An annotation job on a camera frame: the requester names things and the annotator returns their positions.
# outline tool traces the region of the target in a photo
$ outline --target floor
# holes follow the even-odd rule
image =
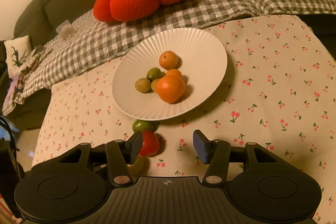
[[[20,149],[16,153],[18,162],[22,165],[25,172],[29,171],[32,166],[34,151],[36,148],[37,138],[40,130],[29,130],[19,132],[16,128],[11,127],[14,139],[16,140],[16,147]],[[9,134],[0,127],[0,138],[9,140]]]
[[[336,35],[334,37],[330,35],[320,35],[319,39],[324,45],[324,47],[330,52],[330,54],[336,60]]]

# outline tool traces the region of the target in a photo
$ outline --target red apple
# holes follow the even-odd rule
[[[142,140],[142,148],[139,153],[140,156],[149,157],[158,152],[160,143],[154,132],[143,130]]]

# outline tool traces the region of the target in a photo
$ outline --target gray gingham blanket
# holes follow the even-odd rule
[[[16,104],[23,104],[25,98],[42,88],[51,89],[60,81],[125,55],[157,32],[180,27],[204,29],[259,13],[249,0],[184,0],[129,23],[102,23],[89,11],[72,23],[76,34],[68,42],[57,36],[45,45],[45,52],[52,49],[52,53],[41,57],[43,61],[30,74],[23,90],[3,105],[3,113],[9,114]]]

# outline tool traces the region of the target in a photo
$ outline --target metal bolt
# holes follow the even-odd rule
[[[217,184],[220,183],[222,181],[222,179],[219,176],[208,176],[205,181],[207,183],[211,183],[211,184]]]
[[[117,176],[114,178],[114,182],[118,184],[125,184],[130,181],[128,176]]]

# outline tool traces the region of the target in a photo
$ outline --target black cable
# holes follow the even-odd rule
[[[14,140],[14,137],[13,137],[13,134],[12,134],[12,130],[8,124],[8,122],[3,118],[3,117],[0,117],[0,126],[2,126],[9,134],[9,137],[10,137],[10,148],[12,149],[13,151],[13,155],[14,155],[14,159],[16,161],[16,145],[15,145],[15,140]]]

